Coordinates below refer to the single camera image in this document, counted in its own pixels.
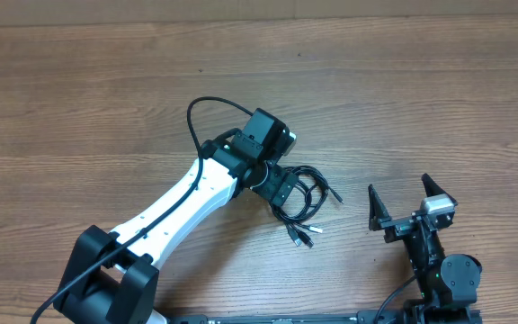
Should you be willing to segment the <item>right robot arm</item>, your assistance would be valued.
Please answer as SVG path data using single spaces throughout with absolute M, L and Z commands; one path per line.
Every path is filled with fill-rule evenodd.
M 483 321 L 471 305 L 483 267 L 473 256 L 446 255 L 438 232 L 453 224 L 458 202 L 428 175 L 426 197 L 410 216 L 394 220 L 373 185 L 368 186 L 369 229 L 384 232 L 387 243 L 403 241 L 413 275 L 374 311 L 374 323 L 464 323 Z

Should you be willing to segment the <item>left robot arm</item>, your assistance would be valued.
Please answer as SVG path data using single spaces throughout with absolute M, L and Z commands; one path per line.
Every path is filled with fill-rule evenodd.
M 185 176 L 146 210 L 111 231 L 92 225 L 78 237 L 54 309 L 74 323 L 165 323 L 155 295 L 166 259 L 246 188 L 283 205 L 296 178 L 277 163 L 295 142 L 287 125 L 262 109 L 243 129 L 205 141 Z

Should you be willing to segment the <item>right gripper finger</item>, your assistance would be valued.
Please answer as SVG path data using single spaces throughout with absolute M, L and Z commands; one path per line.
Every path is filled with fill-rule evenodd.
M 372 184 L 368 186 L 368 195 L 370 203 L 369 230 L 383 230 L 386 223 L 392 221 L 392 218 Z
M 455 198 L 453 198 L 445 190 L 443 190 L 438 184 L 436 184 L 435 181 L 427 173 L 422 174 L 421 181 L 423 183 L 424 190 L 425 190 L 427 197 L 432 197 L 432 196 L 436 196 L 436 195 L 440 195 L 440 194 L 446 194 L 454 205 L 458 204 L 457 200 Z

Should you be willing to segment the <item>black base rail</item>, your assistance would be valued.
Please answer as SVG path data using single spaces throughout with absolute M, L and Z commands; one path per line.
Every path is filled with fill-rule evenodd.
M 318 315 L 272 315 L 240 317 L 207 317 L 190 315 L 165 317 L 153 311 L 147 324 L 404 324 L 404 323 L 451 323 L 464 324 L 483 322 L 480 312 L 473 310 L 469 316 L 451 313 L 435 315 L 430 319 L 410 319 L 401 310 L 384 310 L 376 319 L 375 310 L 359 310 L 355 314 L 318 314 Z

